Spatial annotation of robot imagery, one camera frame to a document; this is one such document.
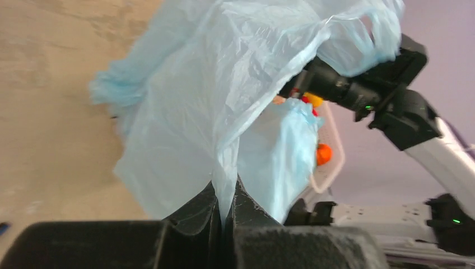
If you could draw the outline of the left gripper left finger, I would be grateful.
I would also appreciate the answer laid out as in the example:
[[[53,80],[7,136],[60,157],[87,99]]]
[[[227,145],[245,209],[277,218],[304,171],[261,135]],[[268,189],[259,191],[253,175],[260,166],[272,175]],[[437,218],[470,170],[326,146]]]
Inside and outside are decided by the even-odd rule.
[[[215,268],[221,228],[211,185],[163,220],[28,226],[2,268]]]

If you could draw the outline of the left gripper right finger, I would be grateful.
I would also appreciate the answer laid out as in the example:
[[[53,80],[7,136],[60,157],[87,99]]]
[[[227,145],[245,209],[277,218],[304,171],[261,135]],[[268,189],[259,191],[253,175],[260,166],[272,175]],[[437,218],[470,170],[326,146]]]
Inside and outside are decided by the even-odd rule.
[[[224,228],[225,268],[389,268],[376,241],[358,228],[283,226],[237,181]]]

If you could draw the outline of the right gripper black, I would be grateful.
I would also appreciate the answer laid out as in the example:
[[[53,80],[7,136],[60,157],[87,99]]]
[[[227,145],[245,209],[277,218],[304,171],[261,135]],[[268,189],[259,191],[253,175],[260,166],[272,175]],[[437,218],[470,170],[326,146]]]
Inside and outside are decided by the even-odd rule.
[[[310,93],[348,110],[358,112],[377,107],[400,85],[408,86],[427,64],[426,47],[402,35],[399,54],[353,77],[340,75],[318,57],[291,78],[278,96]]]

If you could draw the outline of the light blue printed plastic bag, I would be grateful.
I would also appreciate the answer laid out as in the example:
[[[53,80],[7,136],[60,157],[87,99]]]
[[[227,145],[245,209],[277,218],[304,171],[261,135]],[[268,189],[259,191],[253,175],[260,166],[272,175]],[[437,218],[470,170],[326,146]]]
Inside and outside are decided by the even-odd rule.
[[[153,219],[208,184],[225,218],[241,179],[283,223],[315,169],[322,120],[273,99],[314,57],[348,77],[393,60],[403,12],[402,1],[165,1],[90,83],[118,119],[115,174]]]

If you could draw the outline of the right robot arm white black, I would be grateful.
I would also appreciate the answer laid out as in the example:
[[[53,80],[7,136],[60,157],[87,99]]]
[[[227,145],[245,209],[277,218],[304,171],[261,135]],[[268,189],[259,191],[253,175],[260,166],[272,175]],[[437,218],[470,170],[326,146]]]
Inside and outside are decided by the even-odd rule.
[[[313,59],[287,82],[279,95],[301,98],[305,93],[353,111],[359,122],[372,114],[378,129],[399,150],[416,160],[446,190],[427,201],[426,226],[436,245],[447,252],[474,256],[474,151],[409,85],[427,63],[425,47],[403,35],[395,60],[353,77],[345,77]]]

